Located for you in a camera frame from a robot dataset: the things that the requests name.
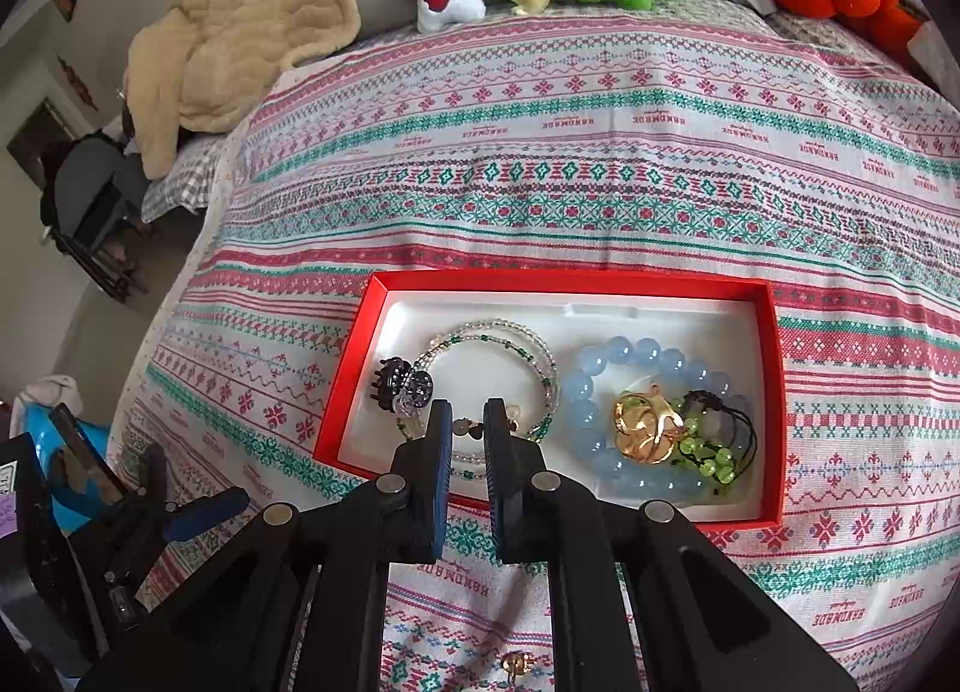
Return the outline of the beige quilted blanket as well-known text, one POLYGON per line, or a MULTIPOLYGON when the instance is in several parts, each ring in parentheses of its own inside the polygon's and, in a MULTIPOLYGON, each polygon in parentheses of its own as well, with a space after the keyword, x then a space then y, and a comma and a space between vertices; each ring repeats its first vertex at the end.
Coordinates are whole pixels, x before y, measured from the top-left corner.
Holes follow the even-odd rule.
POLYGON ((166 177, 182 130, 226 133, 283 71, 358 36, 356 0, 171 0, 128 48, 125 104, 143 171, 166 177))

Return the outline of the red jewelry box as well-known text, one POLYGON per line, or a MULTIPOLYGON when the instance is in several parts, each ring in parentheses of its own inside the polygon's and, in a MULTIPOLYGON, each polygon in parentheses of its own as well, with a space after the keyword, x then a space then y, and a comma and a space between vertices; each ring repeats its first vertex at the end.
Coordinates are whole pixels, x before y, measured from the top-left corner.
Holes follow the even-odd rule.
MULTIPOLYGON (((667 499, 715 531, 770 528, 786 481, 784 369, 770 284, 688 272, 430 270, 370 279, 335 371, 314 455, 381 473, 427 430, 436 399, 483 422, 503 399, 509 428, 547 467, 597 497, 667 499), (433 379, 412 417, 371 398, 382 359, 433 379), (615 447, 613 403, 652 383, 685 422, 669 460, 641 465, 615 447)), ((487 497, 483 438, 452 434, 451 495, 487 497)))

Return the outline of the small gold stud earring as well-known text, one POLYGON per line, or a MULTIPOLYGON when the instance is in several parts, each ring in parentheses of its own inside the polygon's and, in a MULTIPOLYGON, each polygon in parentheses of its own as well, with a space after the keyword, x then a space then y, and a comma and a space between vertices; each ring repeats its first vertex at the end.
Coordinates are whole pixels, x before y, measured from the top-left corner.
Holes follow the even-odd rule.
POLYGON ((537 658, 527 651, 508 651, 501 656, 501 669, 505 671, 506 682, 509 687, 534 671, 536 664, 537 658))

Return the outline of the gold hoop earrings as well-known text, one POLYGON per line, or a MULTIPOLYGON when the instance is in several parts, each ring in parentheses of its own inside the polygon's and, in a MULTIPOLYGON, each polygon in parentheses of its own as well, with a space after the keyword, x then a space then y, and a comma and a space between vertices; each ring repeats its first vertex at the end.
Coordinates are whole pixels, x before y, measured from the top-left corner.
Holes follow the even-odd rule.
POLYGON ((661 387, 652 383, 646 392, 625 392, 613 403, 615 447, 641 465, 669 460, 686 435, 685 422, 661 387))

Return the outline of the black hair claw clip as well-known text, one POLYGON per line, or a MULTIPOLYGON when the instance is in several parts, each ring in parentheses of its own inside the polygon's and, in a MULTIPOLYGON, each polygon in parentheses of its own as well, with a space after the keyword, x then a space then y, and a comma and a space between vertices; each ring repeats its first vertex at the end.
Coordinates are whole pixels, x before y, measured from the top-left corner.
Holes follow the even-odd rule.
POLYGON ((374 371, 371 398, 382 411, 412 417, 431 403, 433 389, 433 379, 425 369, 417 369, 402 357, 389 357, 374 371))

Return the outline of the black chair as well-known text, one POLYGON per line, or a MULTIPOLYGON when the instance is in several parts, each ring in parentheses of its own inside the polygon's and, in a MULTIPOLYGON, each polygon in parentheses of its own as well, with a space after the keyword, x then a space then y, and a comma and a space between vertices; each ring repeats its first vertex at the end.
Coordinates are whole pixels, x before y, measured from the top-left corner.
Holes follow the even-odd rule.
POLYGON ((39 216, 53 245, 80 265, 110 299, 124 302, 135 286, 125 257, 110 257, 107 243, 125 222, 140 216, 149 180, 139 153, 103 130, 49 146, 41 155, 39 216))

